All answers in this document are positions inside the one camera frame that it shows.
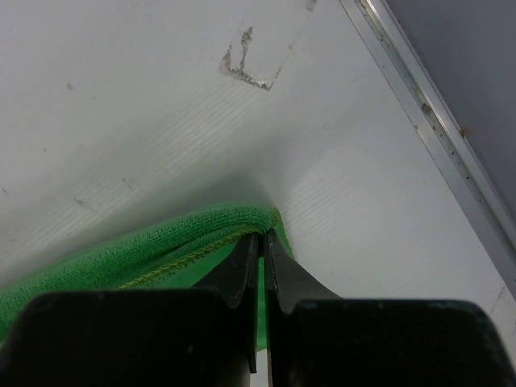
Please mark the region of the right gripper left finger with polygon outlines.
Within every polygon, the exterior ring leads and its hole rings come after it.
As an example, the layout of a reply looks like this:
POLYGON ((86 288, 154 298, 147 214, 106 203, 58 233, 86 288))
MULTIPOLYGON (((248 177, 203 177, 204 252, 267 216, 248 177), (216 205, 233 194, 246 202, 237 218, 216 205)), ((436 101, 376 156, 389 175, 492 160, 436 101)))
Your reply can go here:
POLYGON ((4 386, 247 386, 256 372, 259 237, 187 289, 46 293, 1 350, 4 386))

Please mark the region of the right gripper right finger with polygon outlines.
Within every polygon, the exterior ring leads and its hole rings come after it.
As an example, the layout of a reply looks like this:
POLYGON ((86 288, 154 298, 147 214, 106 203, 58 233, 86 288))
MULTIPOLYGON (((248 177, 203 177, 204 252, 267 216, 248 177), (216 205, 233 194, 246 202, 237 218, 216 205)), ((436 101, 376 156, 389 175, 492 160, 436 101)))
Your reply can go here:
POLYGON ((342 298, 264 237, 272 386, 512 386, 488 315, 447 299, 342 298))

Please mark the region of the green microfiber towel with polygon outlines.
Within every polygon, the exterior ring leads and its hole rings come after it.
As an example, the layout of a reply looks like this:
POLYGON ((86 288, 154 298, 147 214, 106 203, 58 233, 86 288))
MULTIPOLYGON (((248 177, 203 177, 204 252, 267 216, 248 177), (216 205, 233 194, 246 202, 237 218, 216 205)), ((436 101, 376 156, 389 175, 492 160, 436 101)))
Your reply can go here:
POLYGON ((185 286, 242 236, 274 230, 292 250, 281 213, 244 203, 209 206, 76 252, 1 290, 1 339, 33 298, 47 292, 185 286))

